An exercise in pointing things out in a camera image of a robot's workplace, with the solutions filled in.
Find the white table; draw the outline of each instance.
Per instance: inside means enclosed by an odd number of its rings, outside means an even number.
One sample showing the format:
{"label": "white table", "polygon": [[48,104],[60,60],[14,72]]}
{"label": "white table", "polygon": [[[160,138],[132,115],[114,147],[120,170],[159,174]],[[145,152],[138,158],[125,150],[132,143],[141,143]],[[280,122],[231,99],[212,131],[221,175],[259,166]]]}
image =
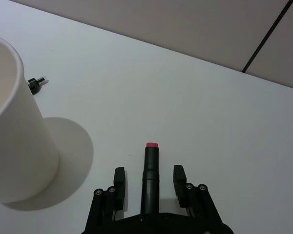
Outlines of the white table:
{"label": "white table", "polygon": [[112,185],[119,166],[125,217],[138,214],[148,141],[160,145],[161,211],[178,212],[168,206],[182,164],[235,233],[293,233],[293,89],[5,0],[0,37],[27,79],[50,80],[35,95],[42,115],[81,125],[94,147],[66,200],[38,211],[0,204],[0,234],[81,233],[93,190]]}

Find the black cylindrical object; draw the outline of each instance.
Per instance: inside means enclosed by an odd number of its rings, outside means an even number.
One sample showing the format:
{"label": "black cylindrical object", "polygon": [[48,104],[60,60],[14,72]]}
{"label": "black cylindrical object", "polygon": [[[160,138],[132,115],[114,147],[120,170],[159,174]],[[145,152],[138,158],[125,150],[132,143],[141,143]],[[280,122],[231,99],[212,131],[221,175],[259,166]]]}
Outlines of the black cylindrical object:
{"label": "black cylindrical object", "polygon": [[146,144],[145,165],[142,176],[141,214],[158,213],[159,197],[159,148],[156,143],[148,143]]}

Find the screw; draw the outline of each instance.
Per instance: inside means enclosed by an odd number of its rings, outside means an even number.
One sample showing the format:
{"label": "screw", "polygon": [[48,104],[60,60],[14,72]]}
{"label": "screw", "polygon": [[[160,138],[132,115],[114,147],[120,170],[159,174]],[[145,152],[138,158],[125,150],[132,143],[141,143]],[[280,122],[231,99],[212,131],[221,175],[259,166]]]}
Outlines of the screw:
{"label": "screw", "polygon": [[110,193],[115,192],[115,190],[116,190],[116,189],[115,189],[114,187],[111,187],[111,188],[108,189],[108,191],[109,191]]}
{"label": "screw", "polygon": [[94,194],[95,195],[100,195],[102,193],[102,190],[101,189],[97,189],[96,191],[94,191]]}
{"label": "screw", "polygon": [[201,185],[199,186],[199,188],[200,188],[200,190],[205,190],[205,189],[206,189],[206,186],[205,186],[204,184],[201,184]]}
{"label": "screw", "polygon": [[192,188],[193,188],[193,184],[188,183],[188,184],[186,185],[186,188],[187,188],[187,189],[192,189]]}

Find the cup rim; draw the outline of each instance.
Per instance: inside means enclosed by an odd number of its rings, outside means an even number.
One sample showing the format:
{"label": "cup rim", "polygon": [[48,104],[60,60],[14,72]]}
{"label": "cup rim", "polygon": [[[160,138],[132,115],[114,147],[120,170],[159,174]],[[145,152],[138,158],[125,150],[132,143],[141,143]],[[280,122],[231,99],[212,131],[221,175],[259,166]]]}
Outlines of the cup rim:
{"label": "cup rim", "polygon": [[18,54],[18,52],[14,49],[14,47],[12,45],[10,45],[8,42],[6,42],[4,39],[0,38],[0,44],[4,45],[12,54],[15,63],[16,63],[16,79],[15,79],[15,83],[14,86],[12,88],[12,91],[9,95],[9,97],[5,100],[4,104],[0,107],[0,116],[5,112],[5,110],[7,109],[7,107],[10,105],[10,103],[12,102],[14,96],[16,95],[21,82],[22,82],[22,77],[24,74],[24,66],[23,66],[23,62],[21,60],[20,55]]}

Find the paper cup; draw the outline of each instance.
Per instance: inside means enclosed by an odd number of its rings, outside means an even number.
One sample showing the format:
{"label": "paper cup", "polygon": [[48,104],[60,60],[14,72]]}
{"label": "paper cup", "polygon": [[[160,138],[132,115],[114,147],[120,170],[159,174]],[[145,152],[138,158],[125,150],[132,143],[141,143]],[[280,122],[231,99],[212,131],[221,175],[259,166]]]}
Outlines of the paper cup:
{"label": "paper cup", "polygon": [[0,202],[39,193],[58,164],[57,149],[24,79],[22,60],[0,38]]}

